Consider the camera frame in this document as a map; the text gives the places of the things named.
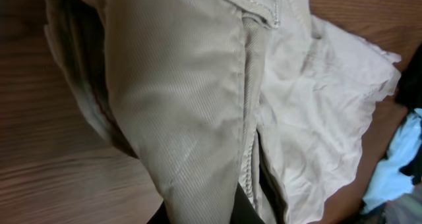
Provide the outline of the beige shorts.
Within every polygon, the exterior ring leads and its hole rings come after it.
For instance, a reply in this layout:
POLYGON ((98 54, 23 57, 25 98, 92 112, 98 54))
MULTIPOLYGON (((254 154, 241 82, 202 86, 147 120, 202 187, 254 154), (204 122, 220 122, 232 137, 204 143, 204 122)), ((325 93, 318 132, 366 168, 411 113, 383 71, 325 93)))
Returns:
POLYGON ((172 223, 322 219, 353 182, 400 56, 309 0, 45 0, 46 36, 83 115, 141 161, 172 223))

